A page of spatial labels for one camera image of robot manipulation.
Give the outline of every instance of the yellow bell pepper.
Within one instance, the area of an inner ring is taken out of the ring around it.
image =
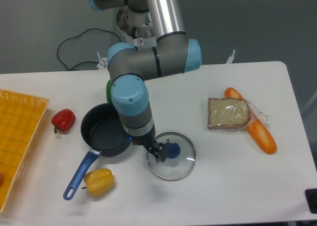
[[[109,169],[93,170],[84,177],[87,190],[92,196],[99,196],[114,185],[114,176]]]

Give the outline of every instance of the glass lid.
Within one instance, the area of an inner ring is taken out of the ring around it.
[[[196,150],[193,143],[184,135],[166,132],[156,137],[168,150],[168,158],[156,162],[155,157],[147,152],[147,162],[151,172],[160,179],[167,181],[181,180],[188,176],[196,163]]]

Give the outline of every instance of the blue handle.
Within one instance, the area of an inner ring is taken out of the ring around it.
[[[86,154],[63,194],[65,200],[71,200],[73,198],[89,167],[98,157],[99,154],[90,151]],[[70,196],[67,196],[70,190],[73,190],[73,192]]]

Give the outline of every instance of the gray floor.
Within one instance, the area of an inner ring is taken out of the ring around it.
[[[279,60],[288,66],[300,110],[317,90],[317,0],[179,0],[187,34],[203,64]],[[63,71],[56,49],[88,28],[117,31],[117,9],[93,11],[87,0],[0,0],[0,73]],[[60,49],[69,66],[97,61],[117,39],[94,31]],[[83,65],[93,69],[95,65]],[[303,122],[315,159],[317,111]]]

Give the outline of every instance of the orange basket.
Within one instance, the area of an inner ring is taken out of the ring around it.
[[[0,89],[0,213],[27,158],[49,99]]]

